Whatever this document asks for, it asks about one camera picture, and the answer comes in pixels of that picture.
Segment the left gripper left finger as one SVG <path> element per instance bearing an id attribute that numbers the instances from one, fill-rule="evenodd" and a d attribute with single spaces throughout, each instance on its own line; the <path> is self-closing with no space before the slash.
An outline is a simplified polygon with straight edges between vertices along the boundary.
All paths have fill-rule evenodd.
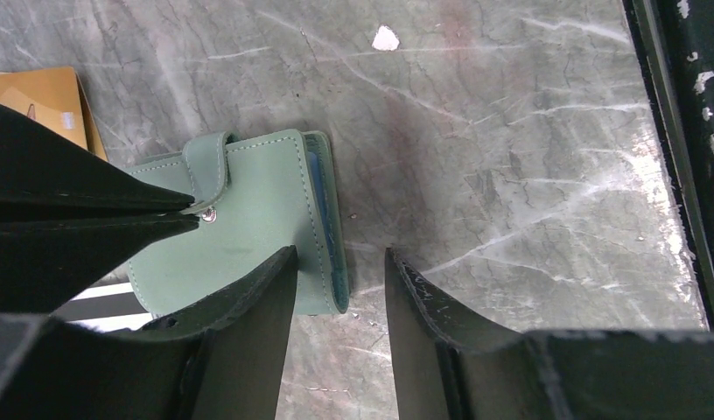
<path id="1" fill-rule="evenodd" d="M 140 329 L 0 313 L 0 419 L 271 419 L 298 252 Z"/>

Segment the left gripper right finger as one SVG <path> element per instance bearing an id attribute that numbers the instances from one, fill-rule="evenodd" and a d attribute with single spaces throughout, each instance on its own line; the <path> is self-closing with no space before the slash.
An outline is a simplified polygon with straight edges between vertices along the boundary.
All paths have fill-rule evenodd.
<path id="1" fill-rule="evenodd" d="M 385 298 L 402 419 L 714 419 L 714 332 L 515 332 L 393 249 Z"/>

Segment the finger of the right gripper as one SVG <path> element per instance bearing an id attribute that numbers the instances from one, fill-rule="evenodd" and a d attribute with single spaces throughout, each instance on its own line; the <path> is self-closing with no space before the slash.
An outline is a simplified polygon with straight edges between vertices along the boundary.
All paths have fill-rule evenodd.
<path id="1" fill-rule="evenodd" d="M 147 246 L 198 225 L 178 213 L 0 223 L 0 312 L 53 312 Z"/>
<path id="2" fill-rule="evenodd" d="M 180 212 L 191 196 L 146 184 L 0 104 L 0 221 Z"/>

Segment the green card holder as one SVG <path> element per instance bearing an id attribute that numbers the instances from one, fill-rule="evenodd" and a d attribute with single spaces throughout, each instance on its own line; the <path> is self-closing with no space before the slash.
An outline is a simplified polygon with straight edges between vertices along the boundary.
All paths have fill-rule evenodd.
<path id="1" fill-rule="evenodd" d="M 164 316 L 191 305 L 290 245 L 298 256 L 296 313 L 346 312 L 350 285 L 325 133 L 200 136 L 129 174 L 192 196 L 190 213 L 200 221 L 130 258 L 129 281 L 147 312 Z"/>

